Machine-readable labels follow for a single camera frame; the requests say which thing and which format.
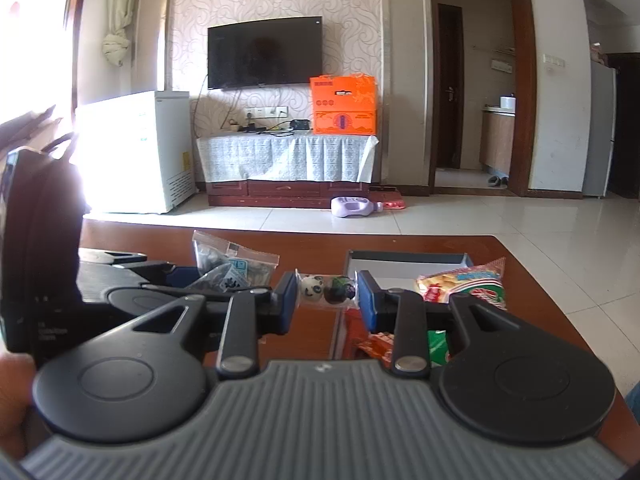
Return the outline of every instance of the gray refrigerator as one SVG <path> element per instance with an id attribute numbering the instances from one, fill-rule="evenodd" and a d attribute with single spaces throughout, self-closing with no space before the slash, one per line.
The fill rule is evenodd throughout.
<path id="1" fill-rule="evenodd" d="M 582 194 L 607 194 L 616 133 L 616 69 L 591 61 L 591 129 Z"/>

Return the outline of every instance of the dark wooden door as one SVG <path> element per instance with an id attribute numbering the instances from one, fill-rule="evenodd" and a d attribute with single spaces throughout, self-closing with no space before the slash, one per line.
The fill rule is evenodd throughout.
<path id="1" fill-rule="evenodd" d="M 614 54 L 609 64 L 618 70 L 616 137 L 609 189 L 626 198 L 640 194 L 640 54 Z"/>
<path id="2" fill-rule="evenodd" d="M 438 168 L 459 168 L 464 107 L 462 8 L 439 4 L 440 127 Z"/>

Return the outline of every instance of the tablecloth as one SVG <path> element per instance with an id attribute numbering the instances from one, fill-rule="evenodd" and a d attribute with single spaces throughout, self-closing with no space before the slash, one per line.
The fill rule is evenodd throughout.
<path id="1" fill-rule="evenodd" d="M 371 182 L 377 143 L 375 136 L 309 133 L 229 134 L 197 140 L 205 182 Z"/>

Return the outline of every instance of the wallpaper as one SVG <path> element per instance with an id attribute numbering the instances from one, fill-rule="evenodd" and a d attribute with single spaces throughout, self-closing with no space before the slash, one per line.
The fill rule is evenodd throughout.
<path id="1" fill-rule="evenodd" d="M 380 79 L 380 0 L 171 0 L 167 56 L 171 86 L 191 93 L 191 108 L 207 73 L 207 28 L 228 23 L 322 16 L 324 73 L 363 72 Z M 239 91 L 204 86 L 194 125 L 200 136 L 220 129 L 226 114 L 243 122 L 245 107 L 288 106 L 290 119 L 311 118 L 308 85 Z M 273 126 L 277 120 L 256 120 Z"/>

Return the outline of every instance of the small round toy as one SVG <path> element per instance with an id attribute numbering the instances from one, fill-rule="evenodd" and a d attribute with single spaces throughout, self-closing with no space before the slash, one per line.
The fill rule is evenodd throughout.
<path id="1" fill-rule="evenodd" d="M 307 276 L 300 280 L 300 294 L 304 301 L 320 301 L 324 289 L 322 276 Z"/>
<path id="2" fill-rule="evenodd" d="M 356 297 L 356 288 L 347 276 L 336 276 L 324 288 L 324 300 L 332 305 L 344 303 Z"/>

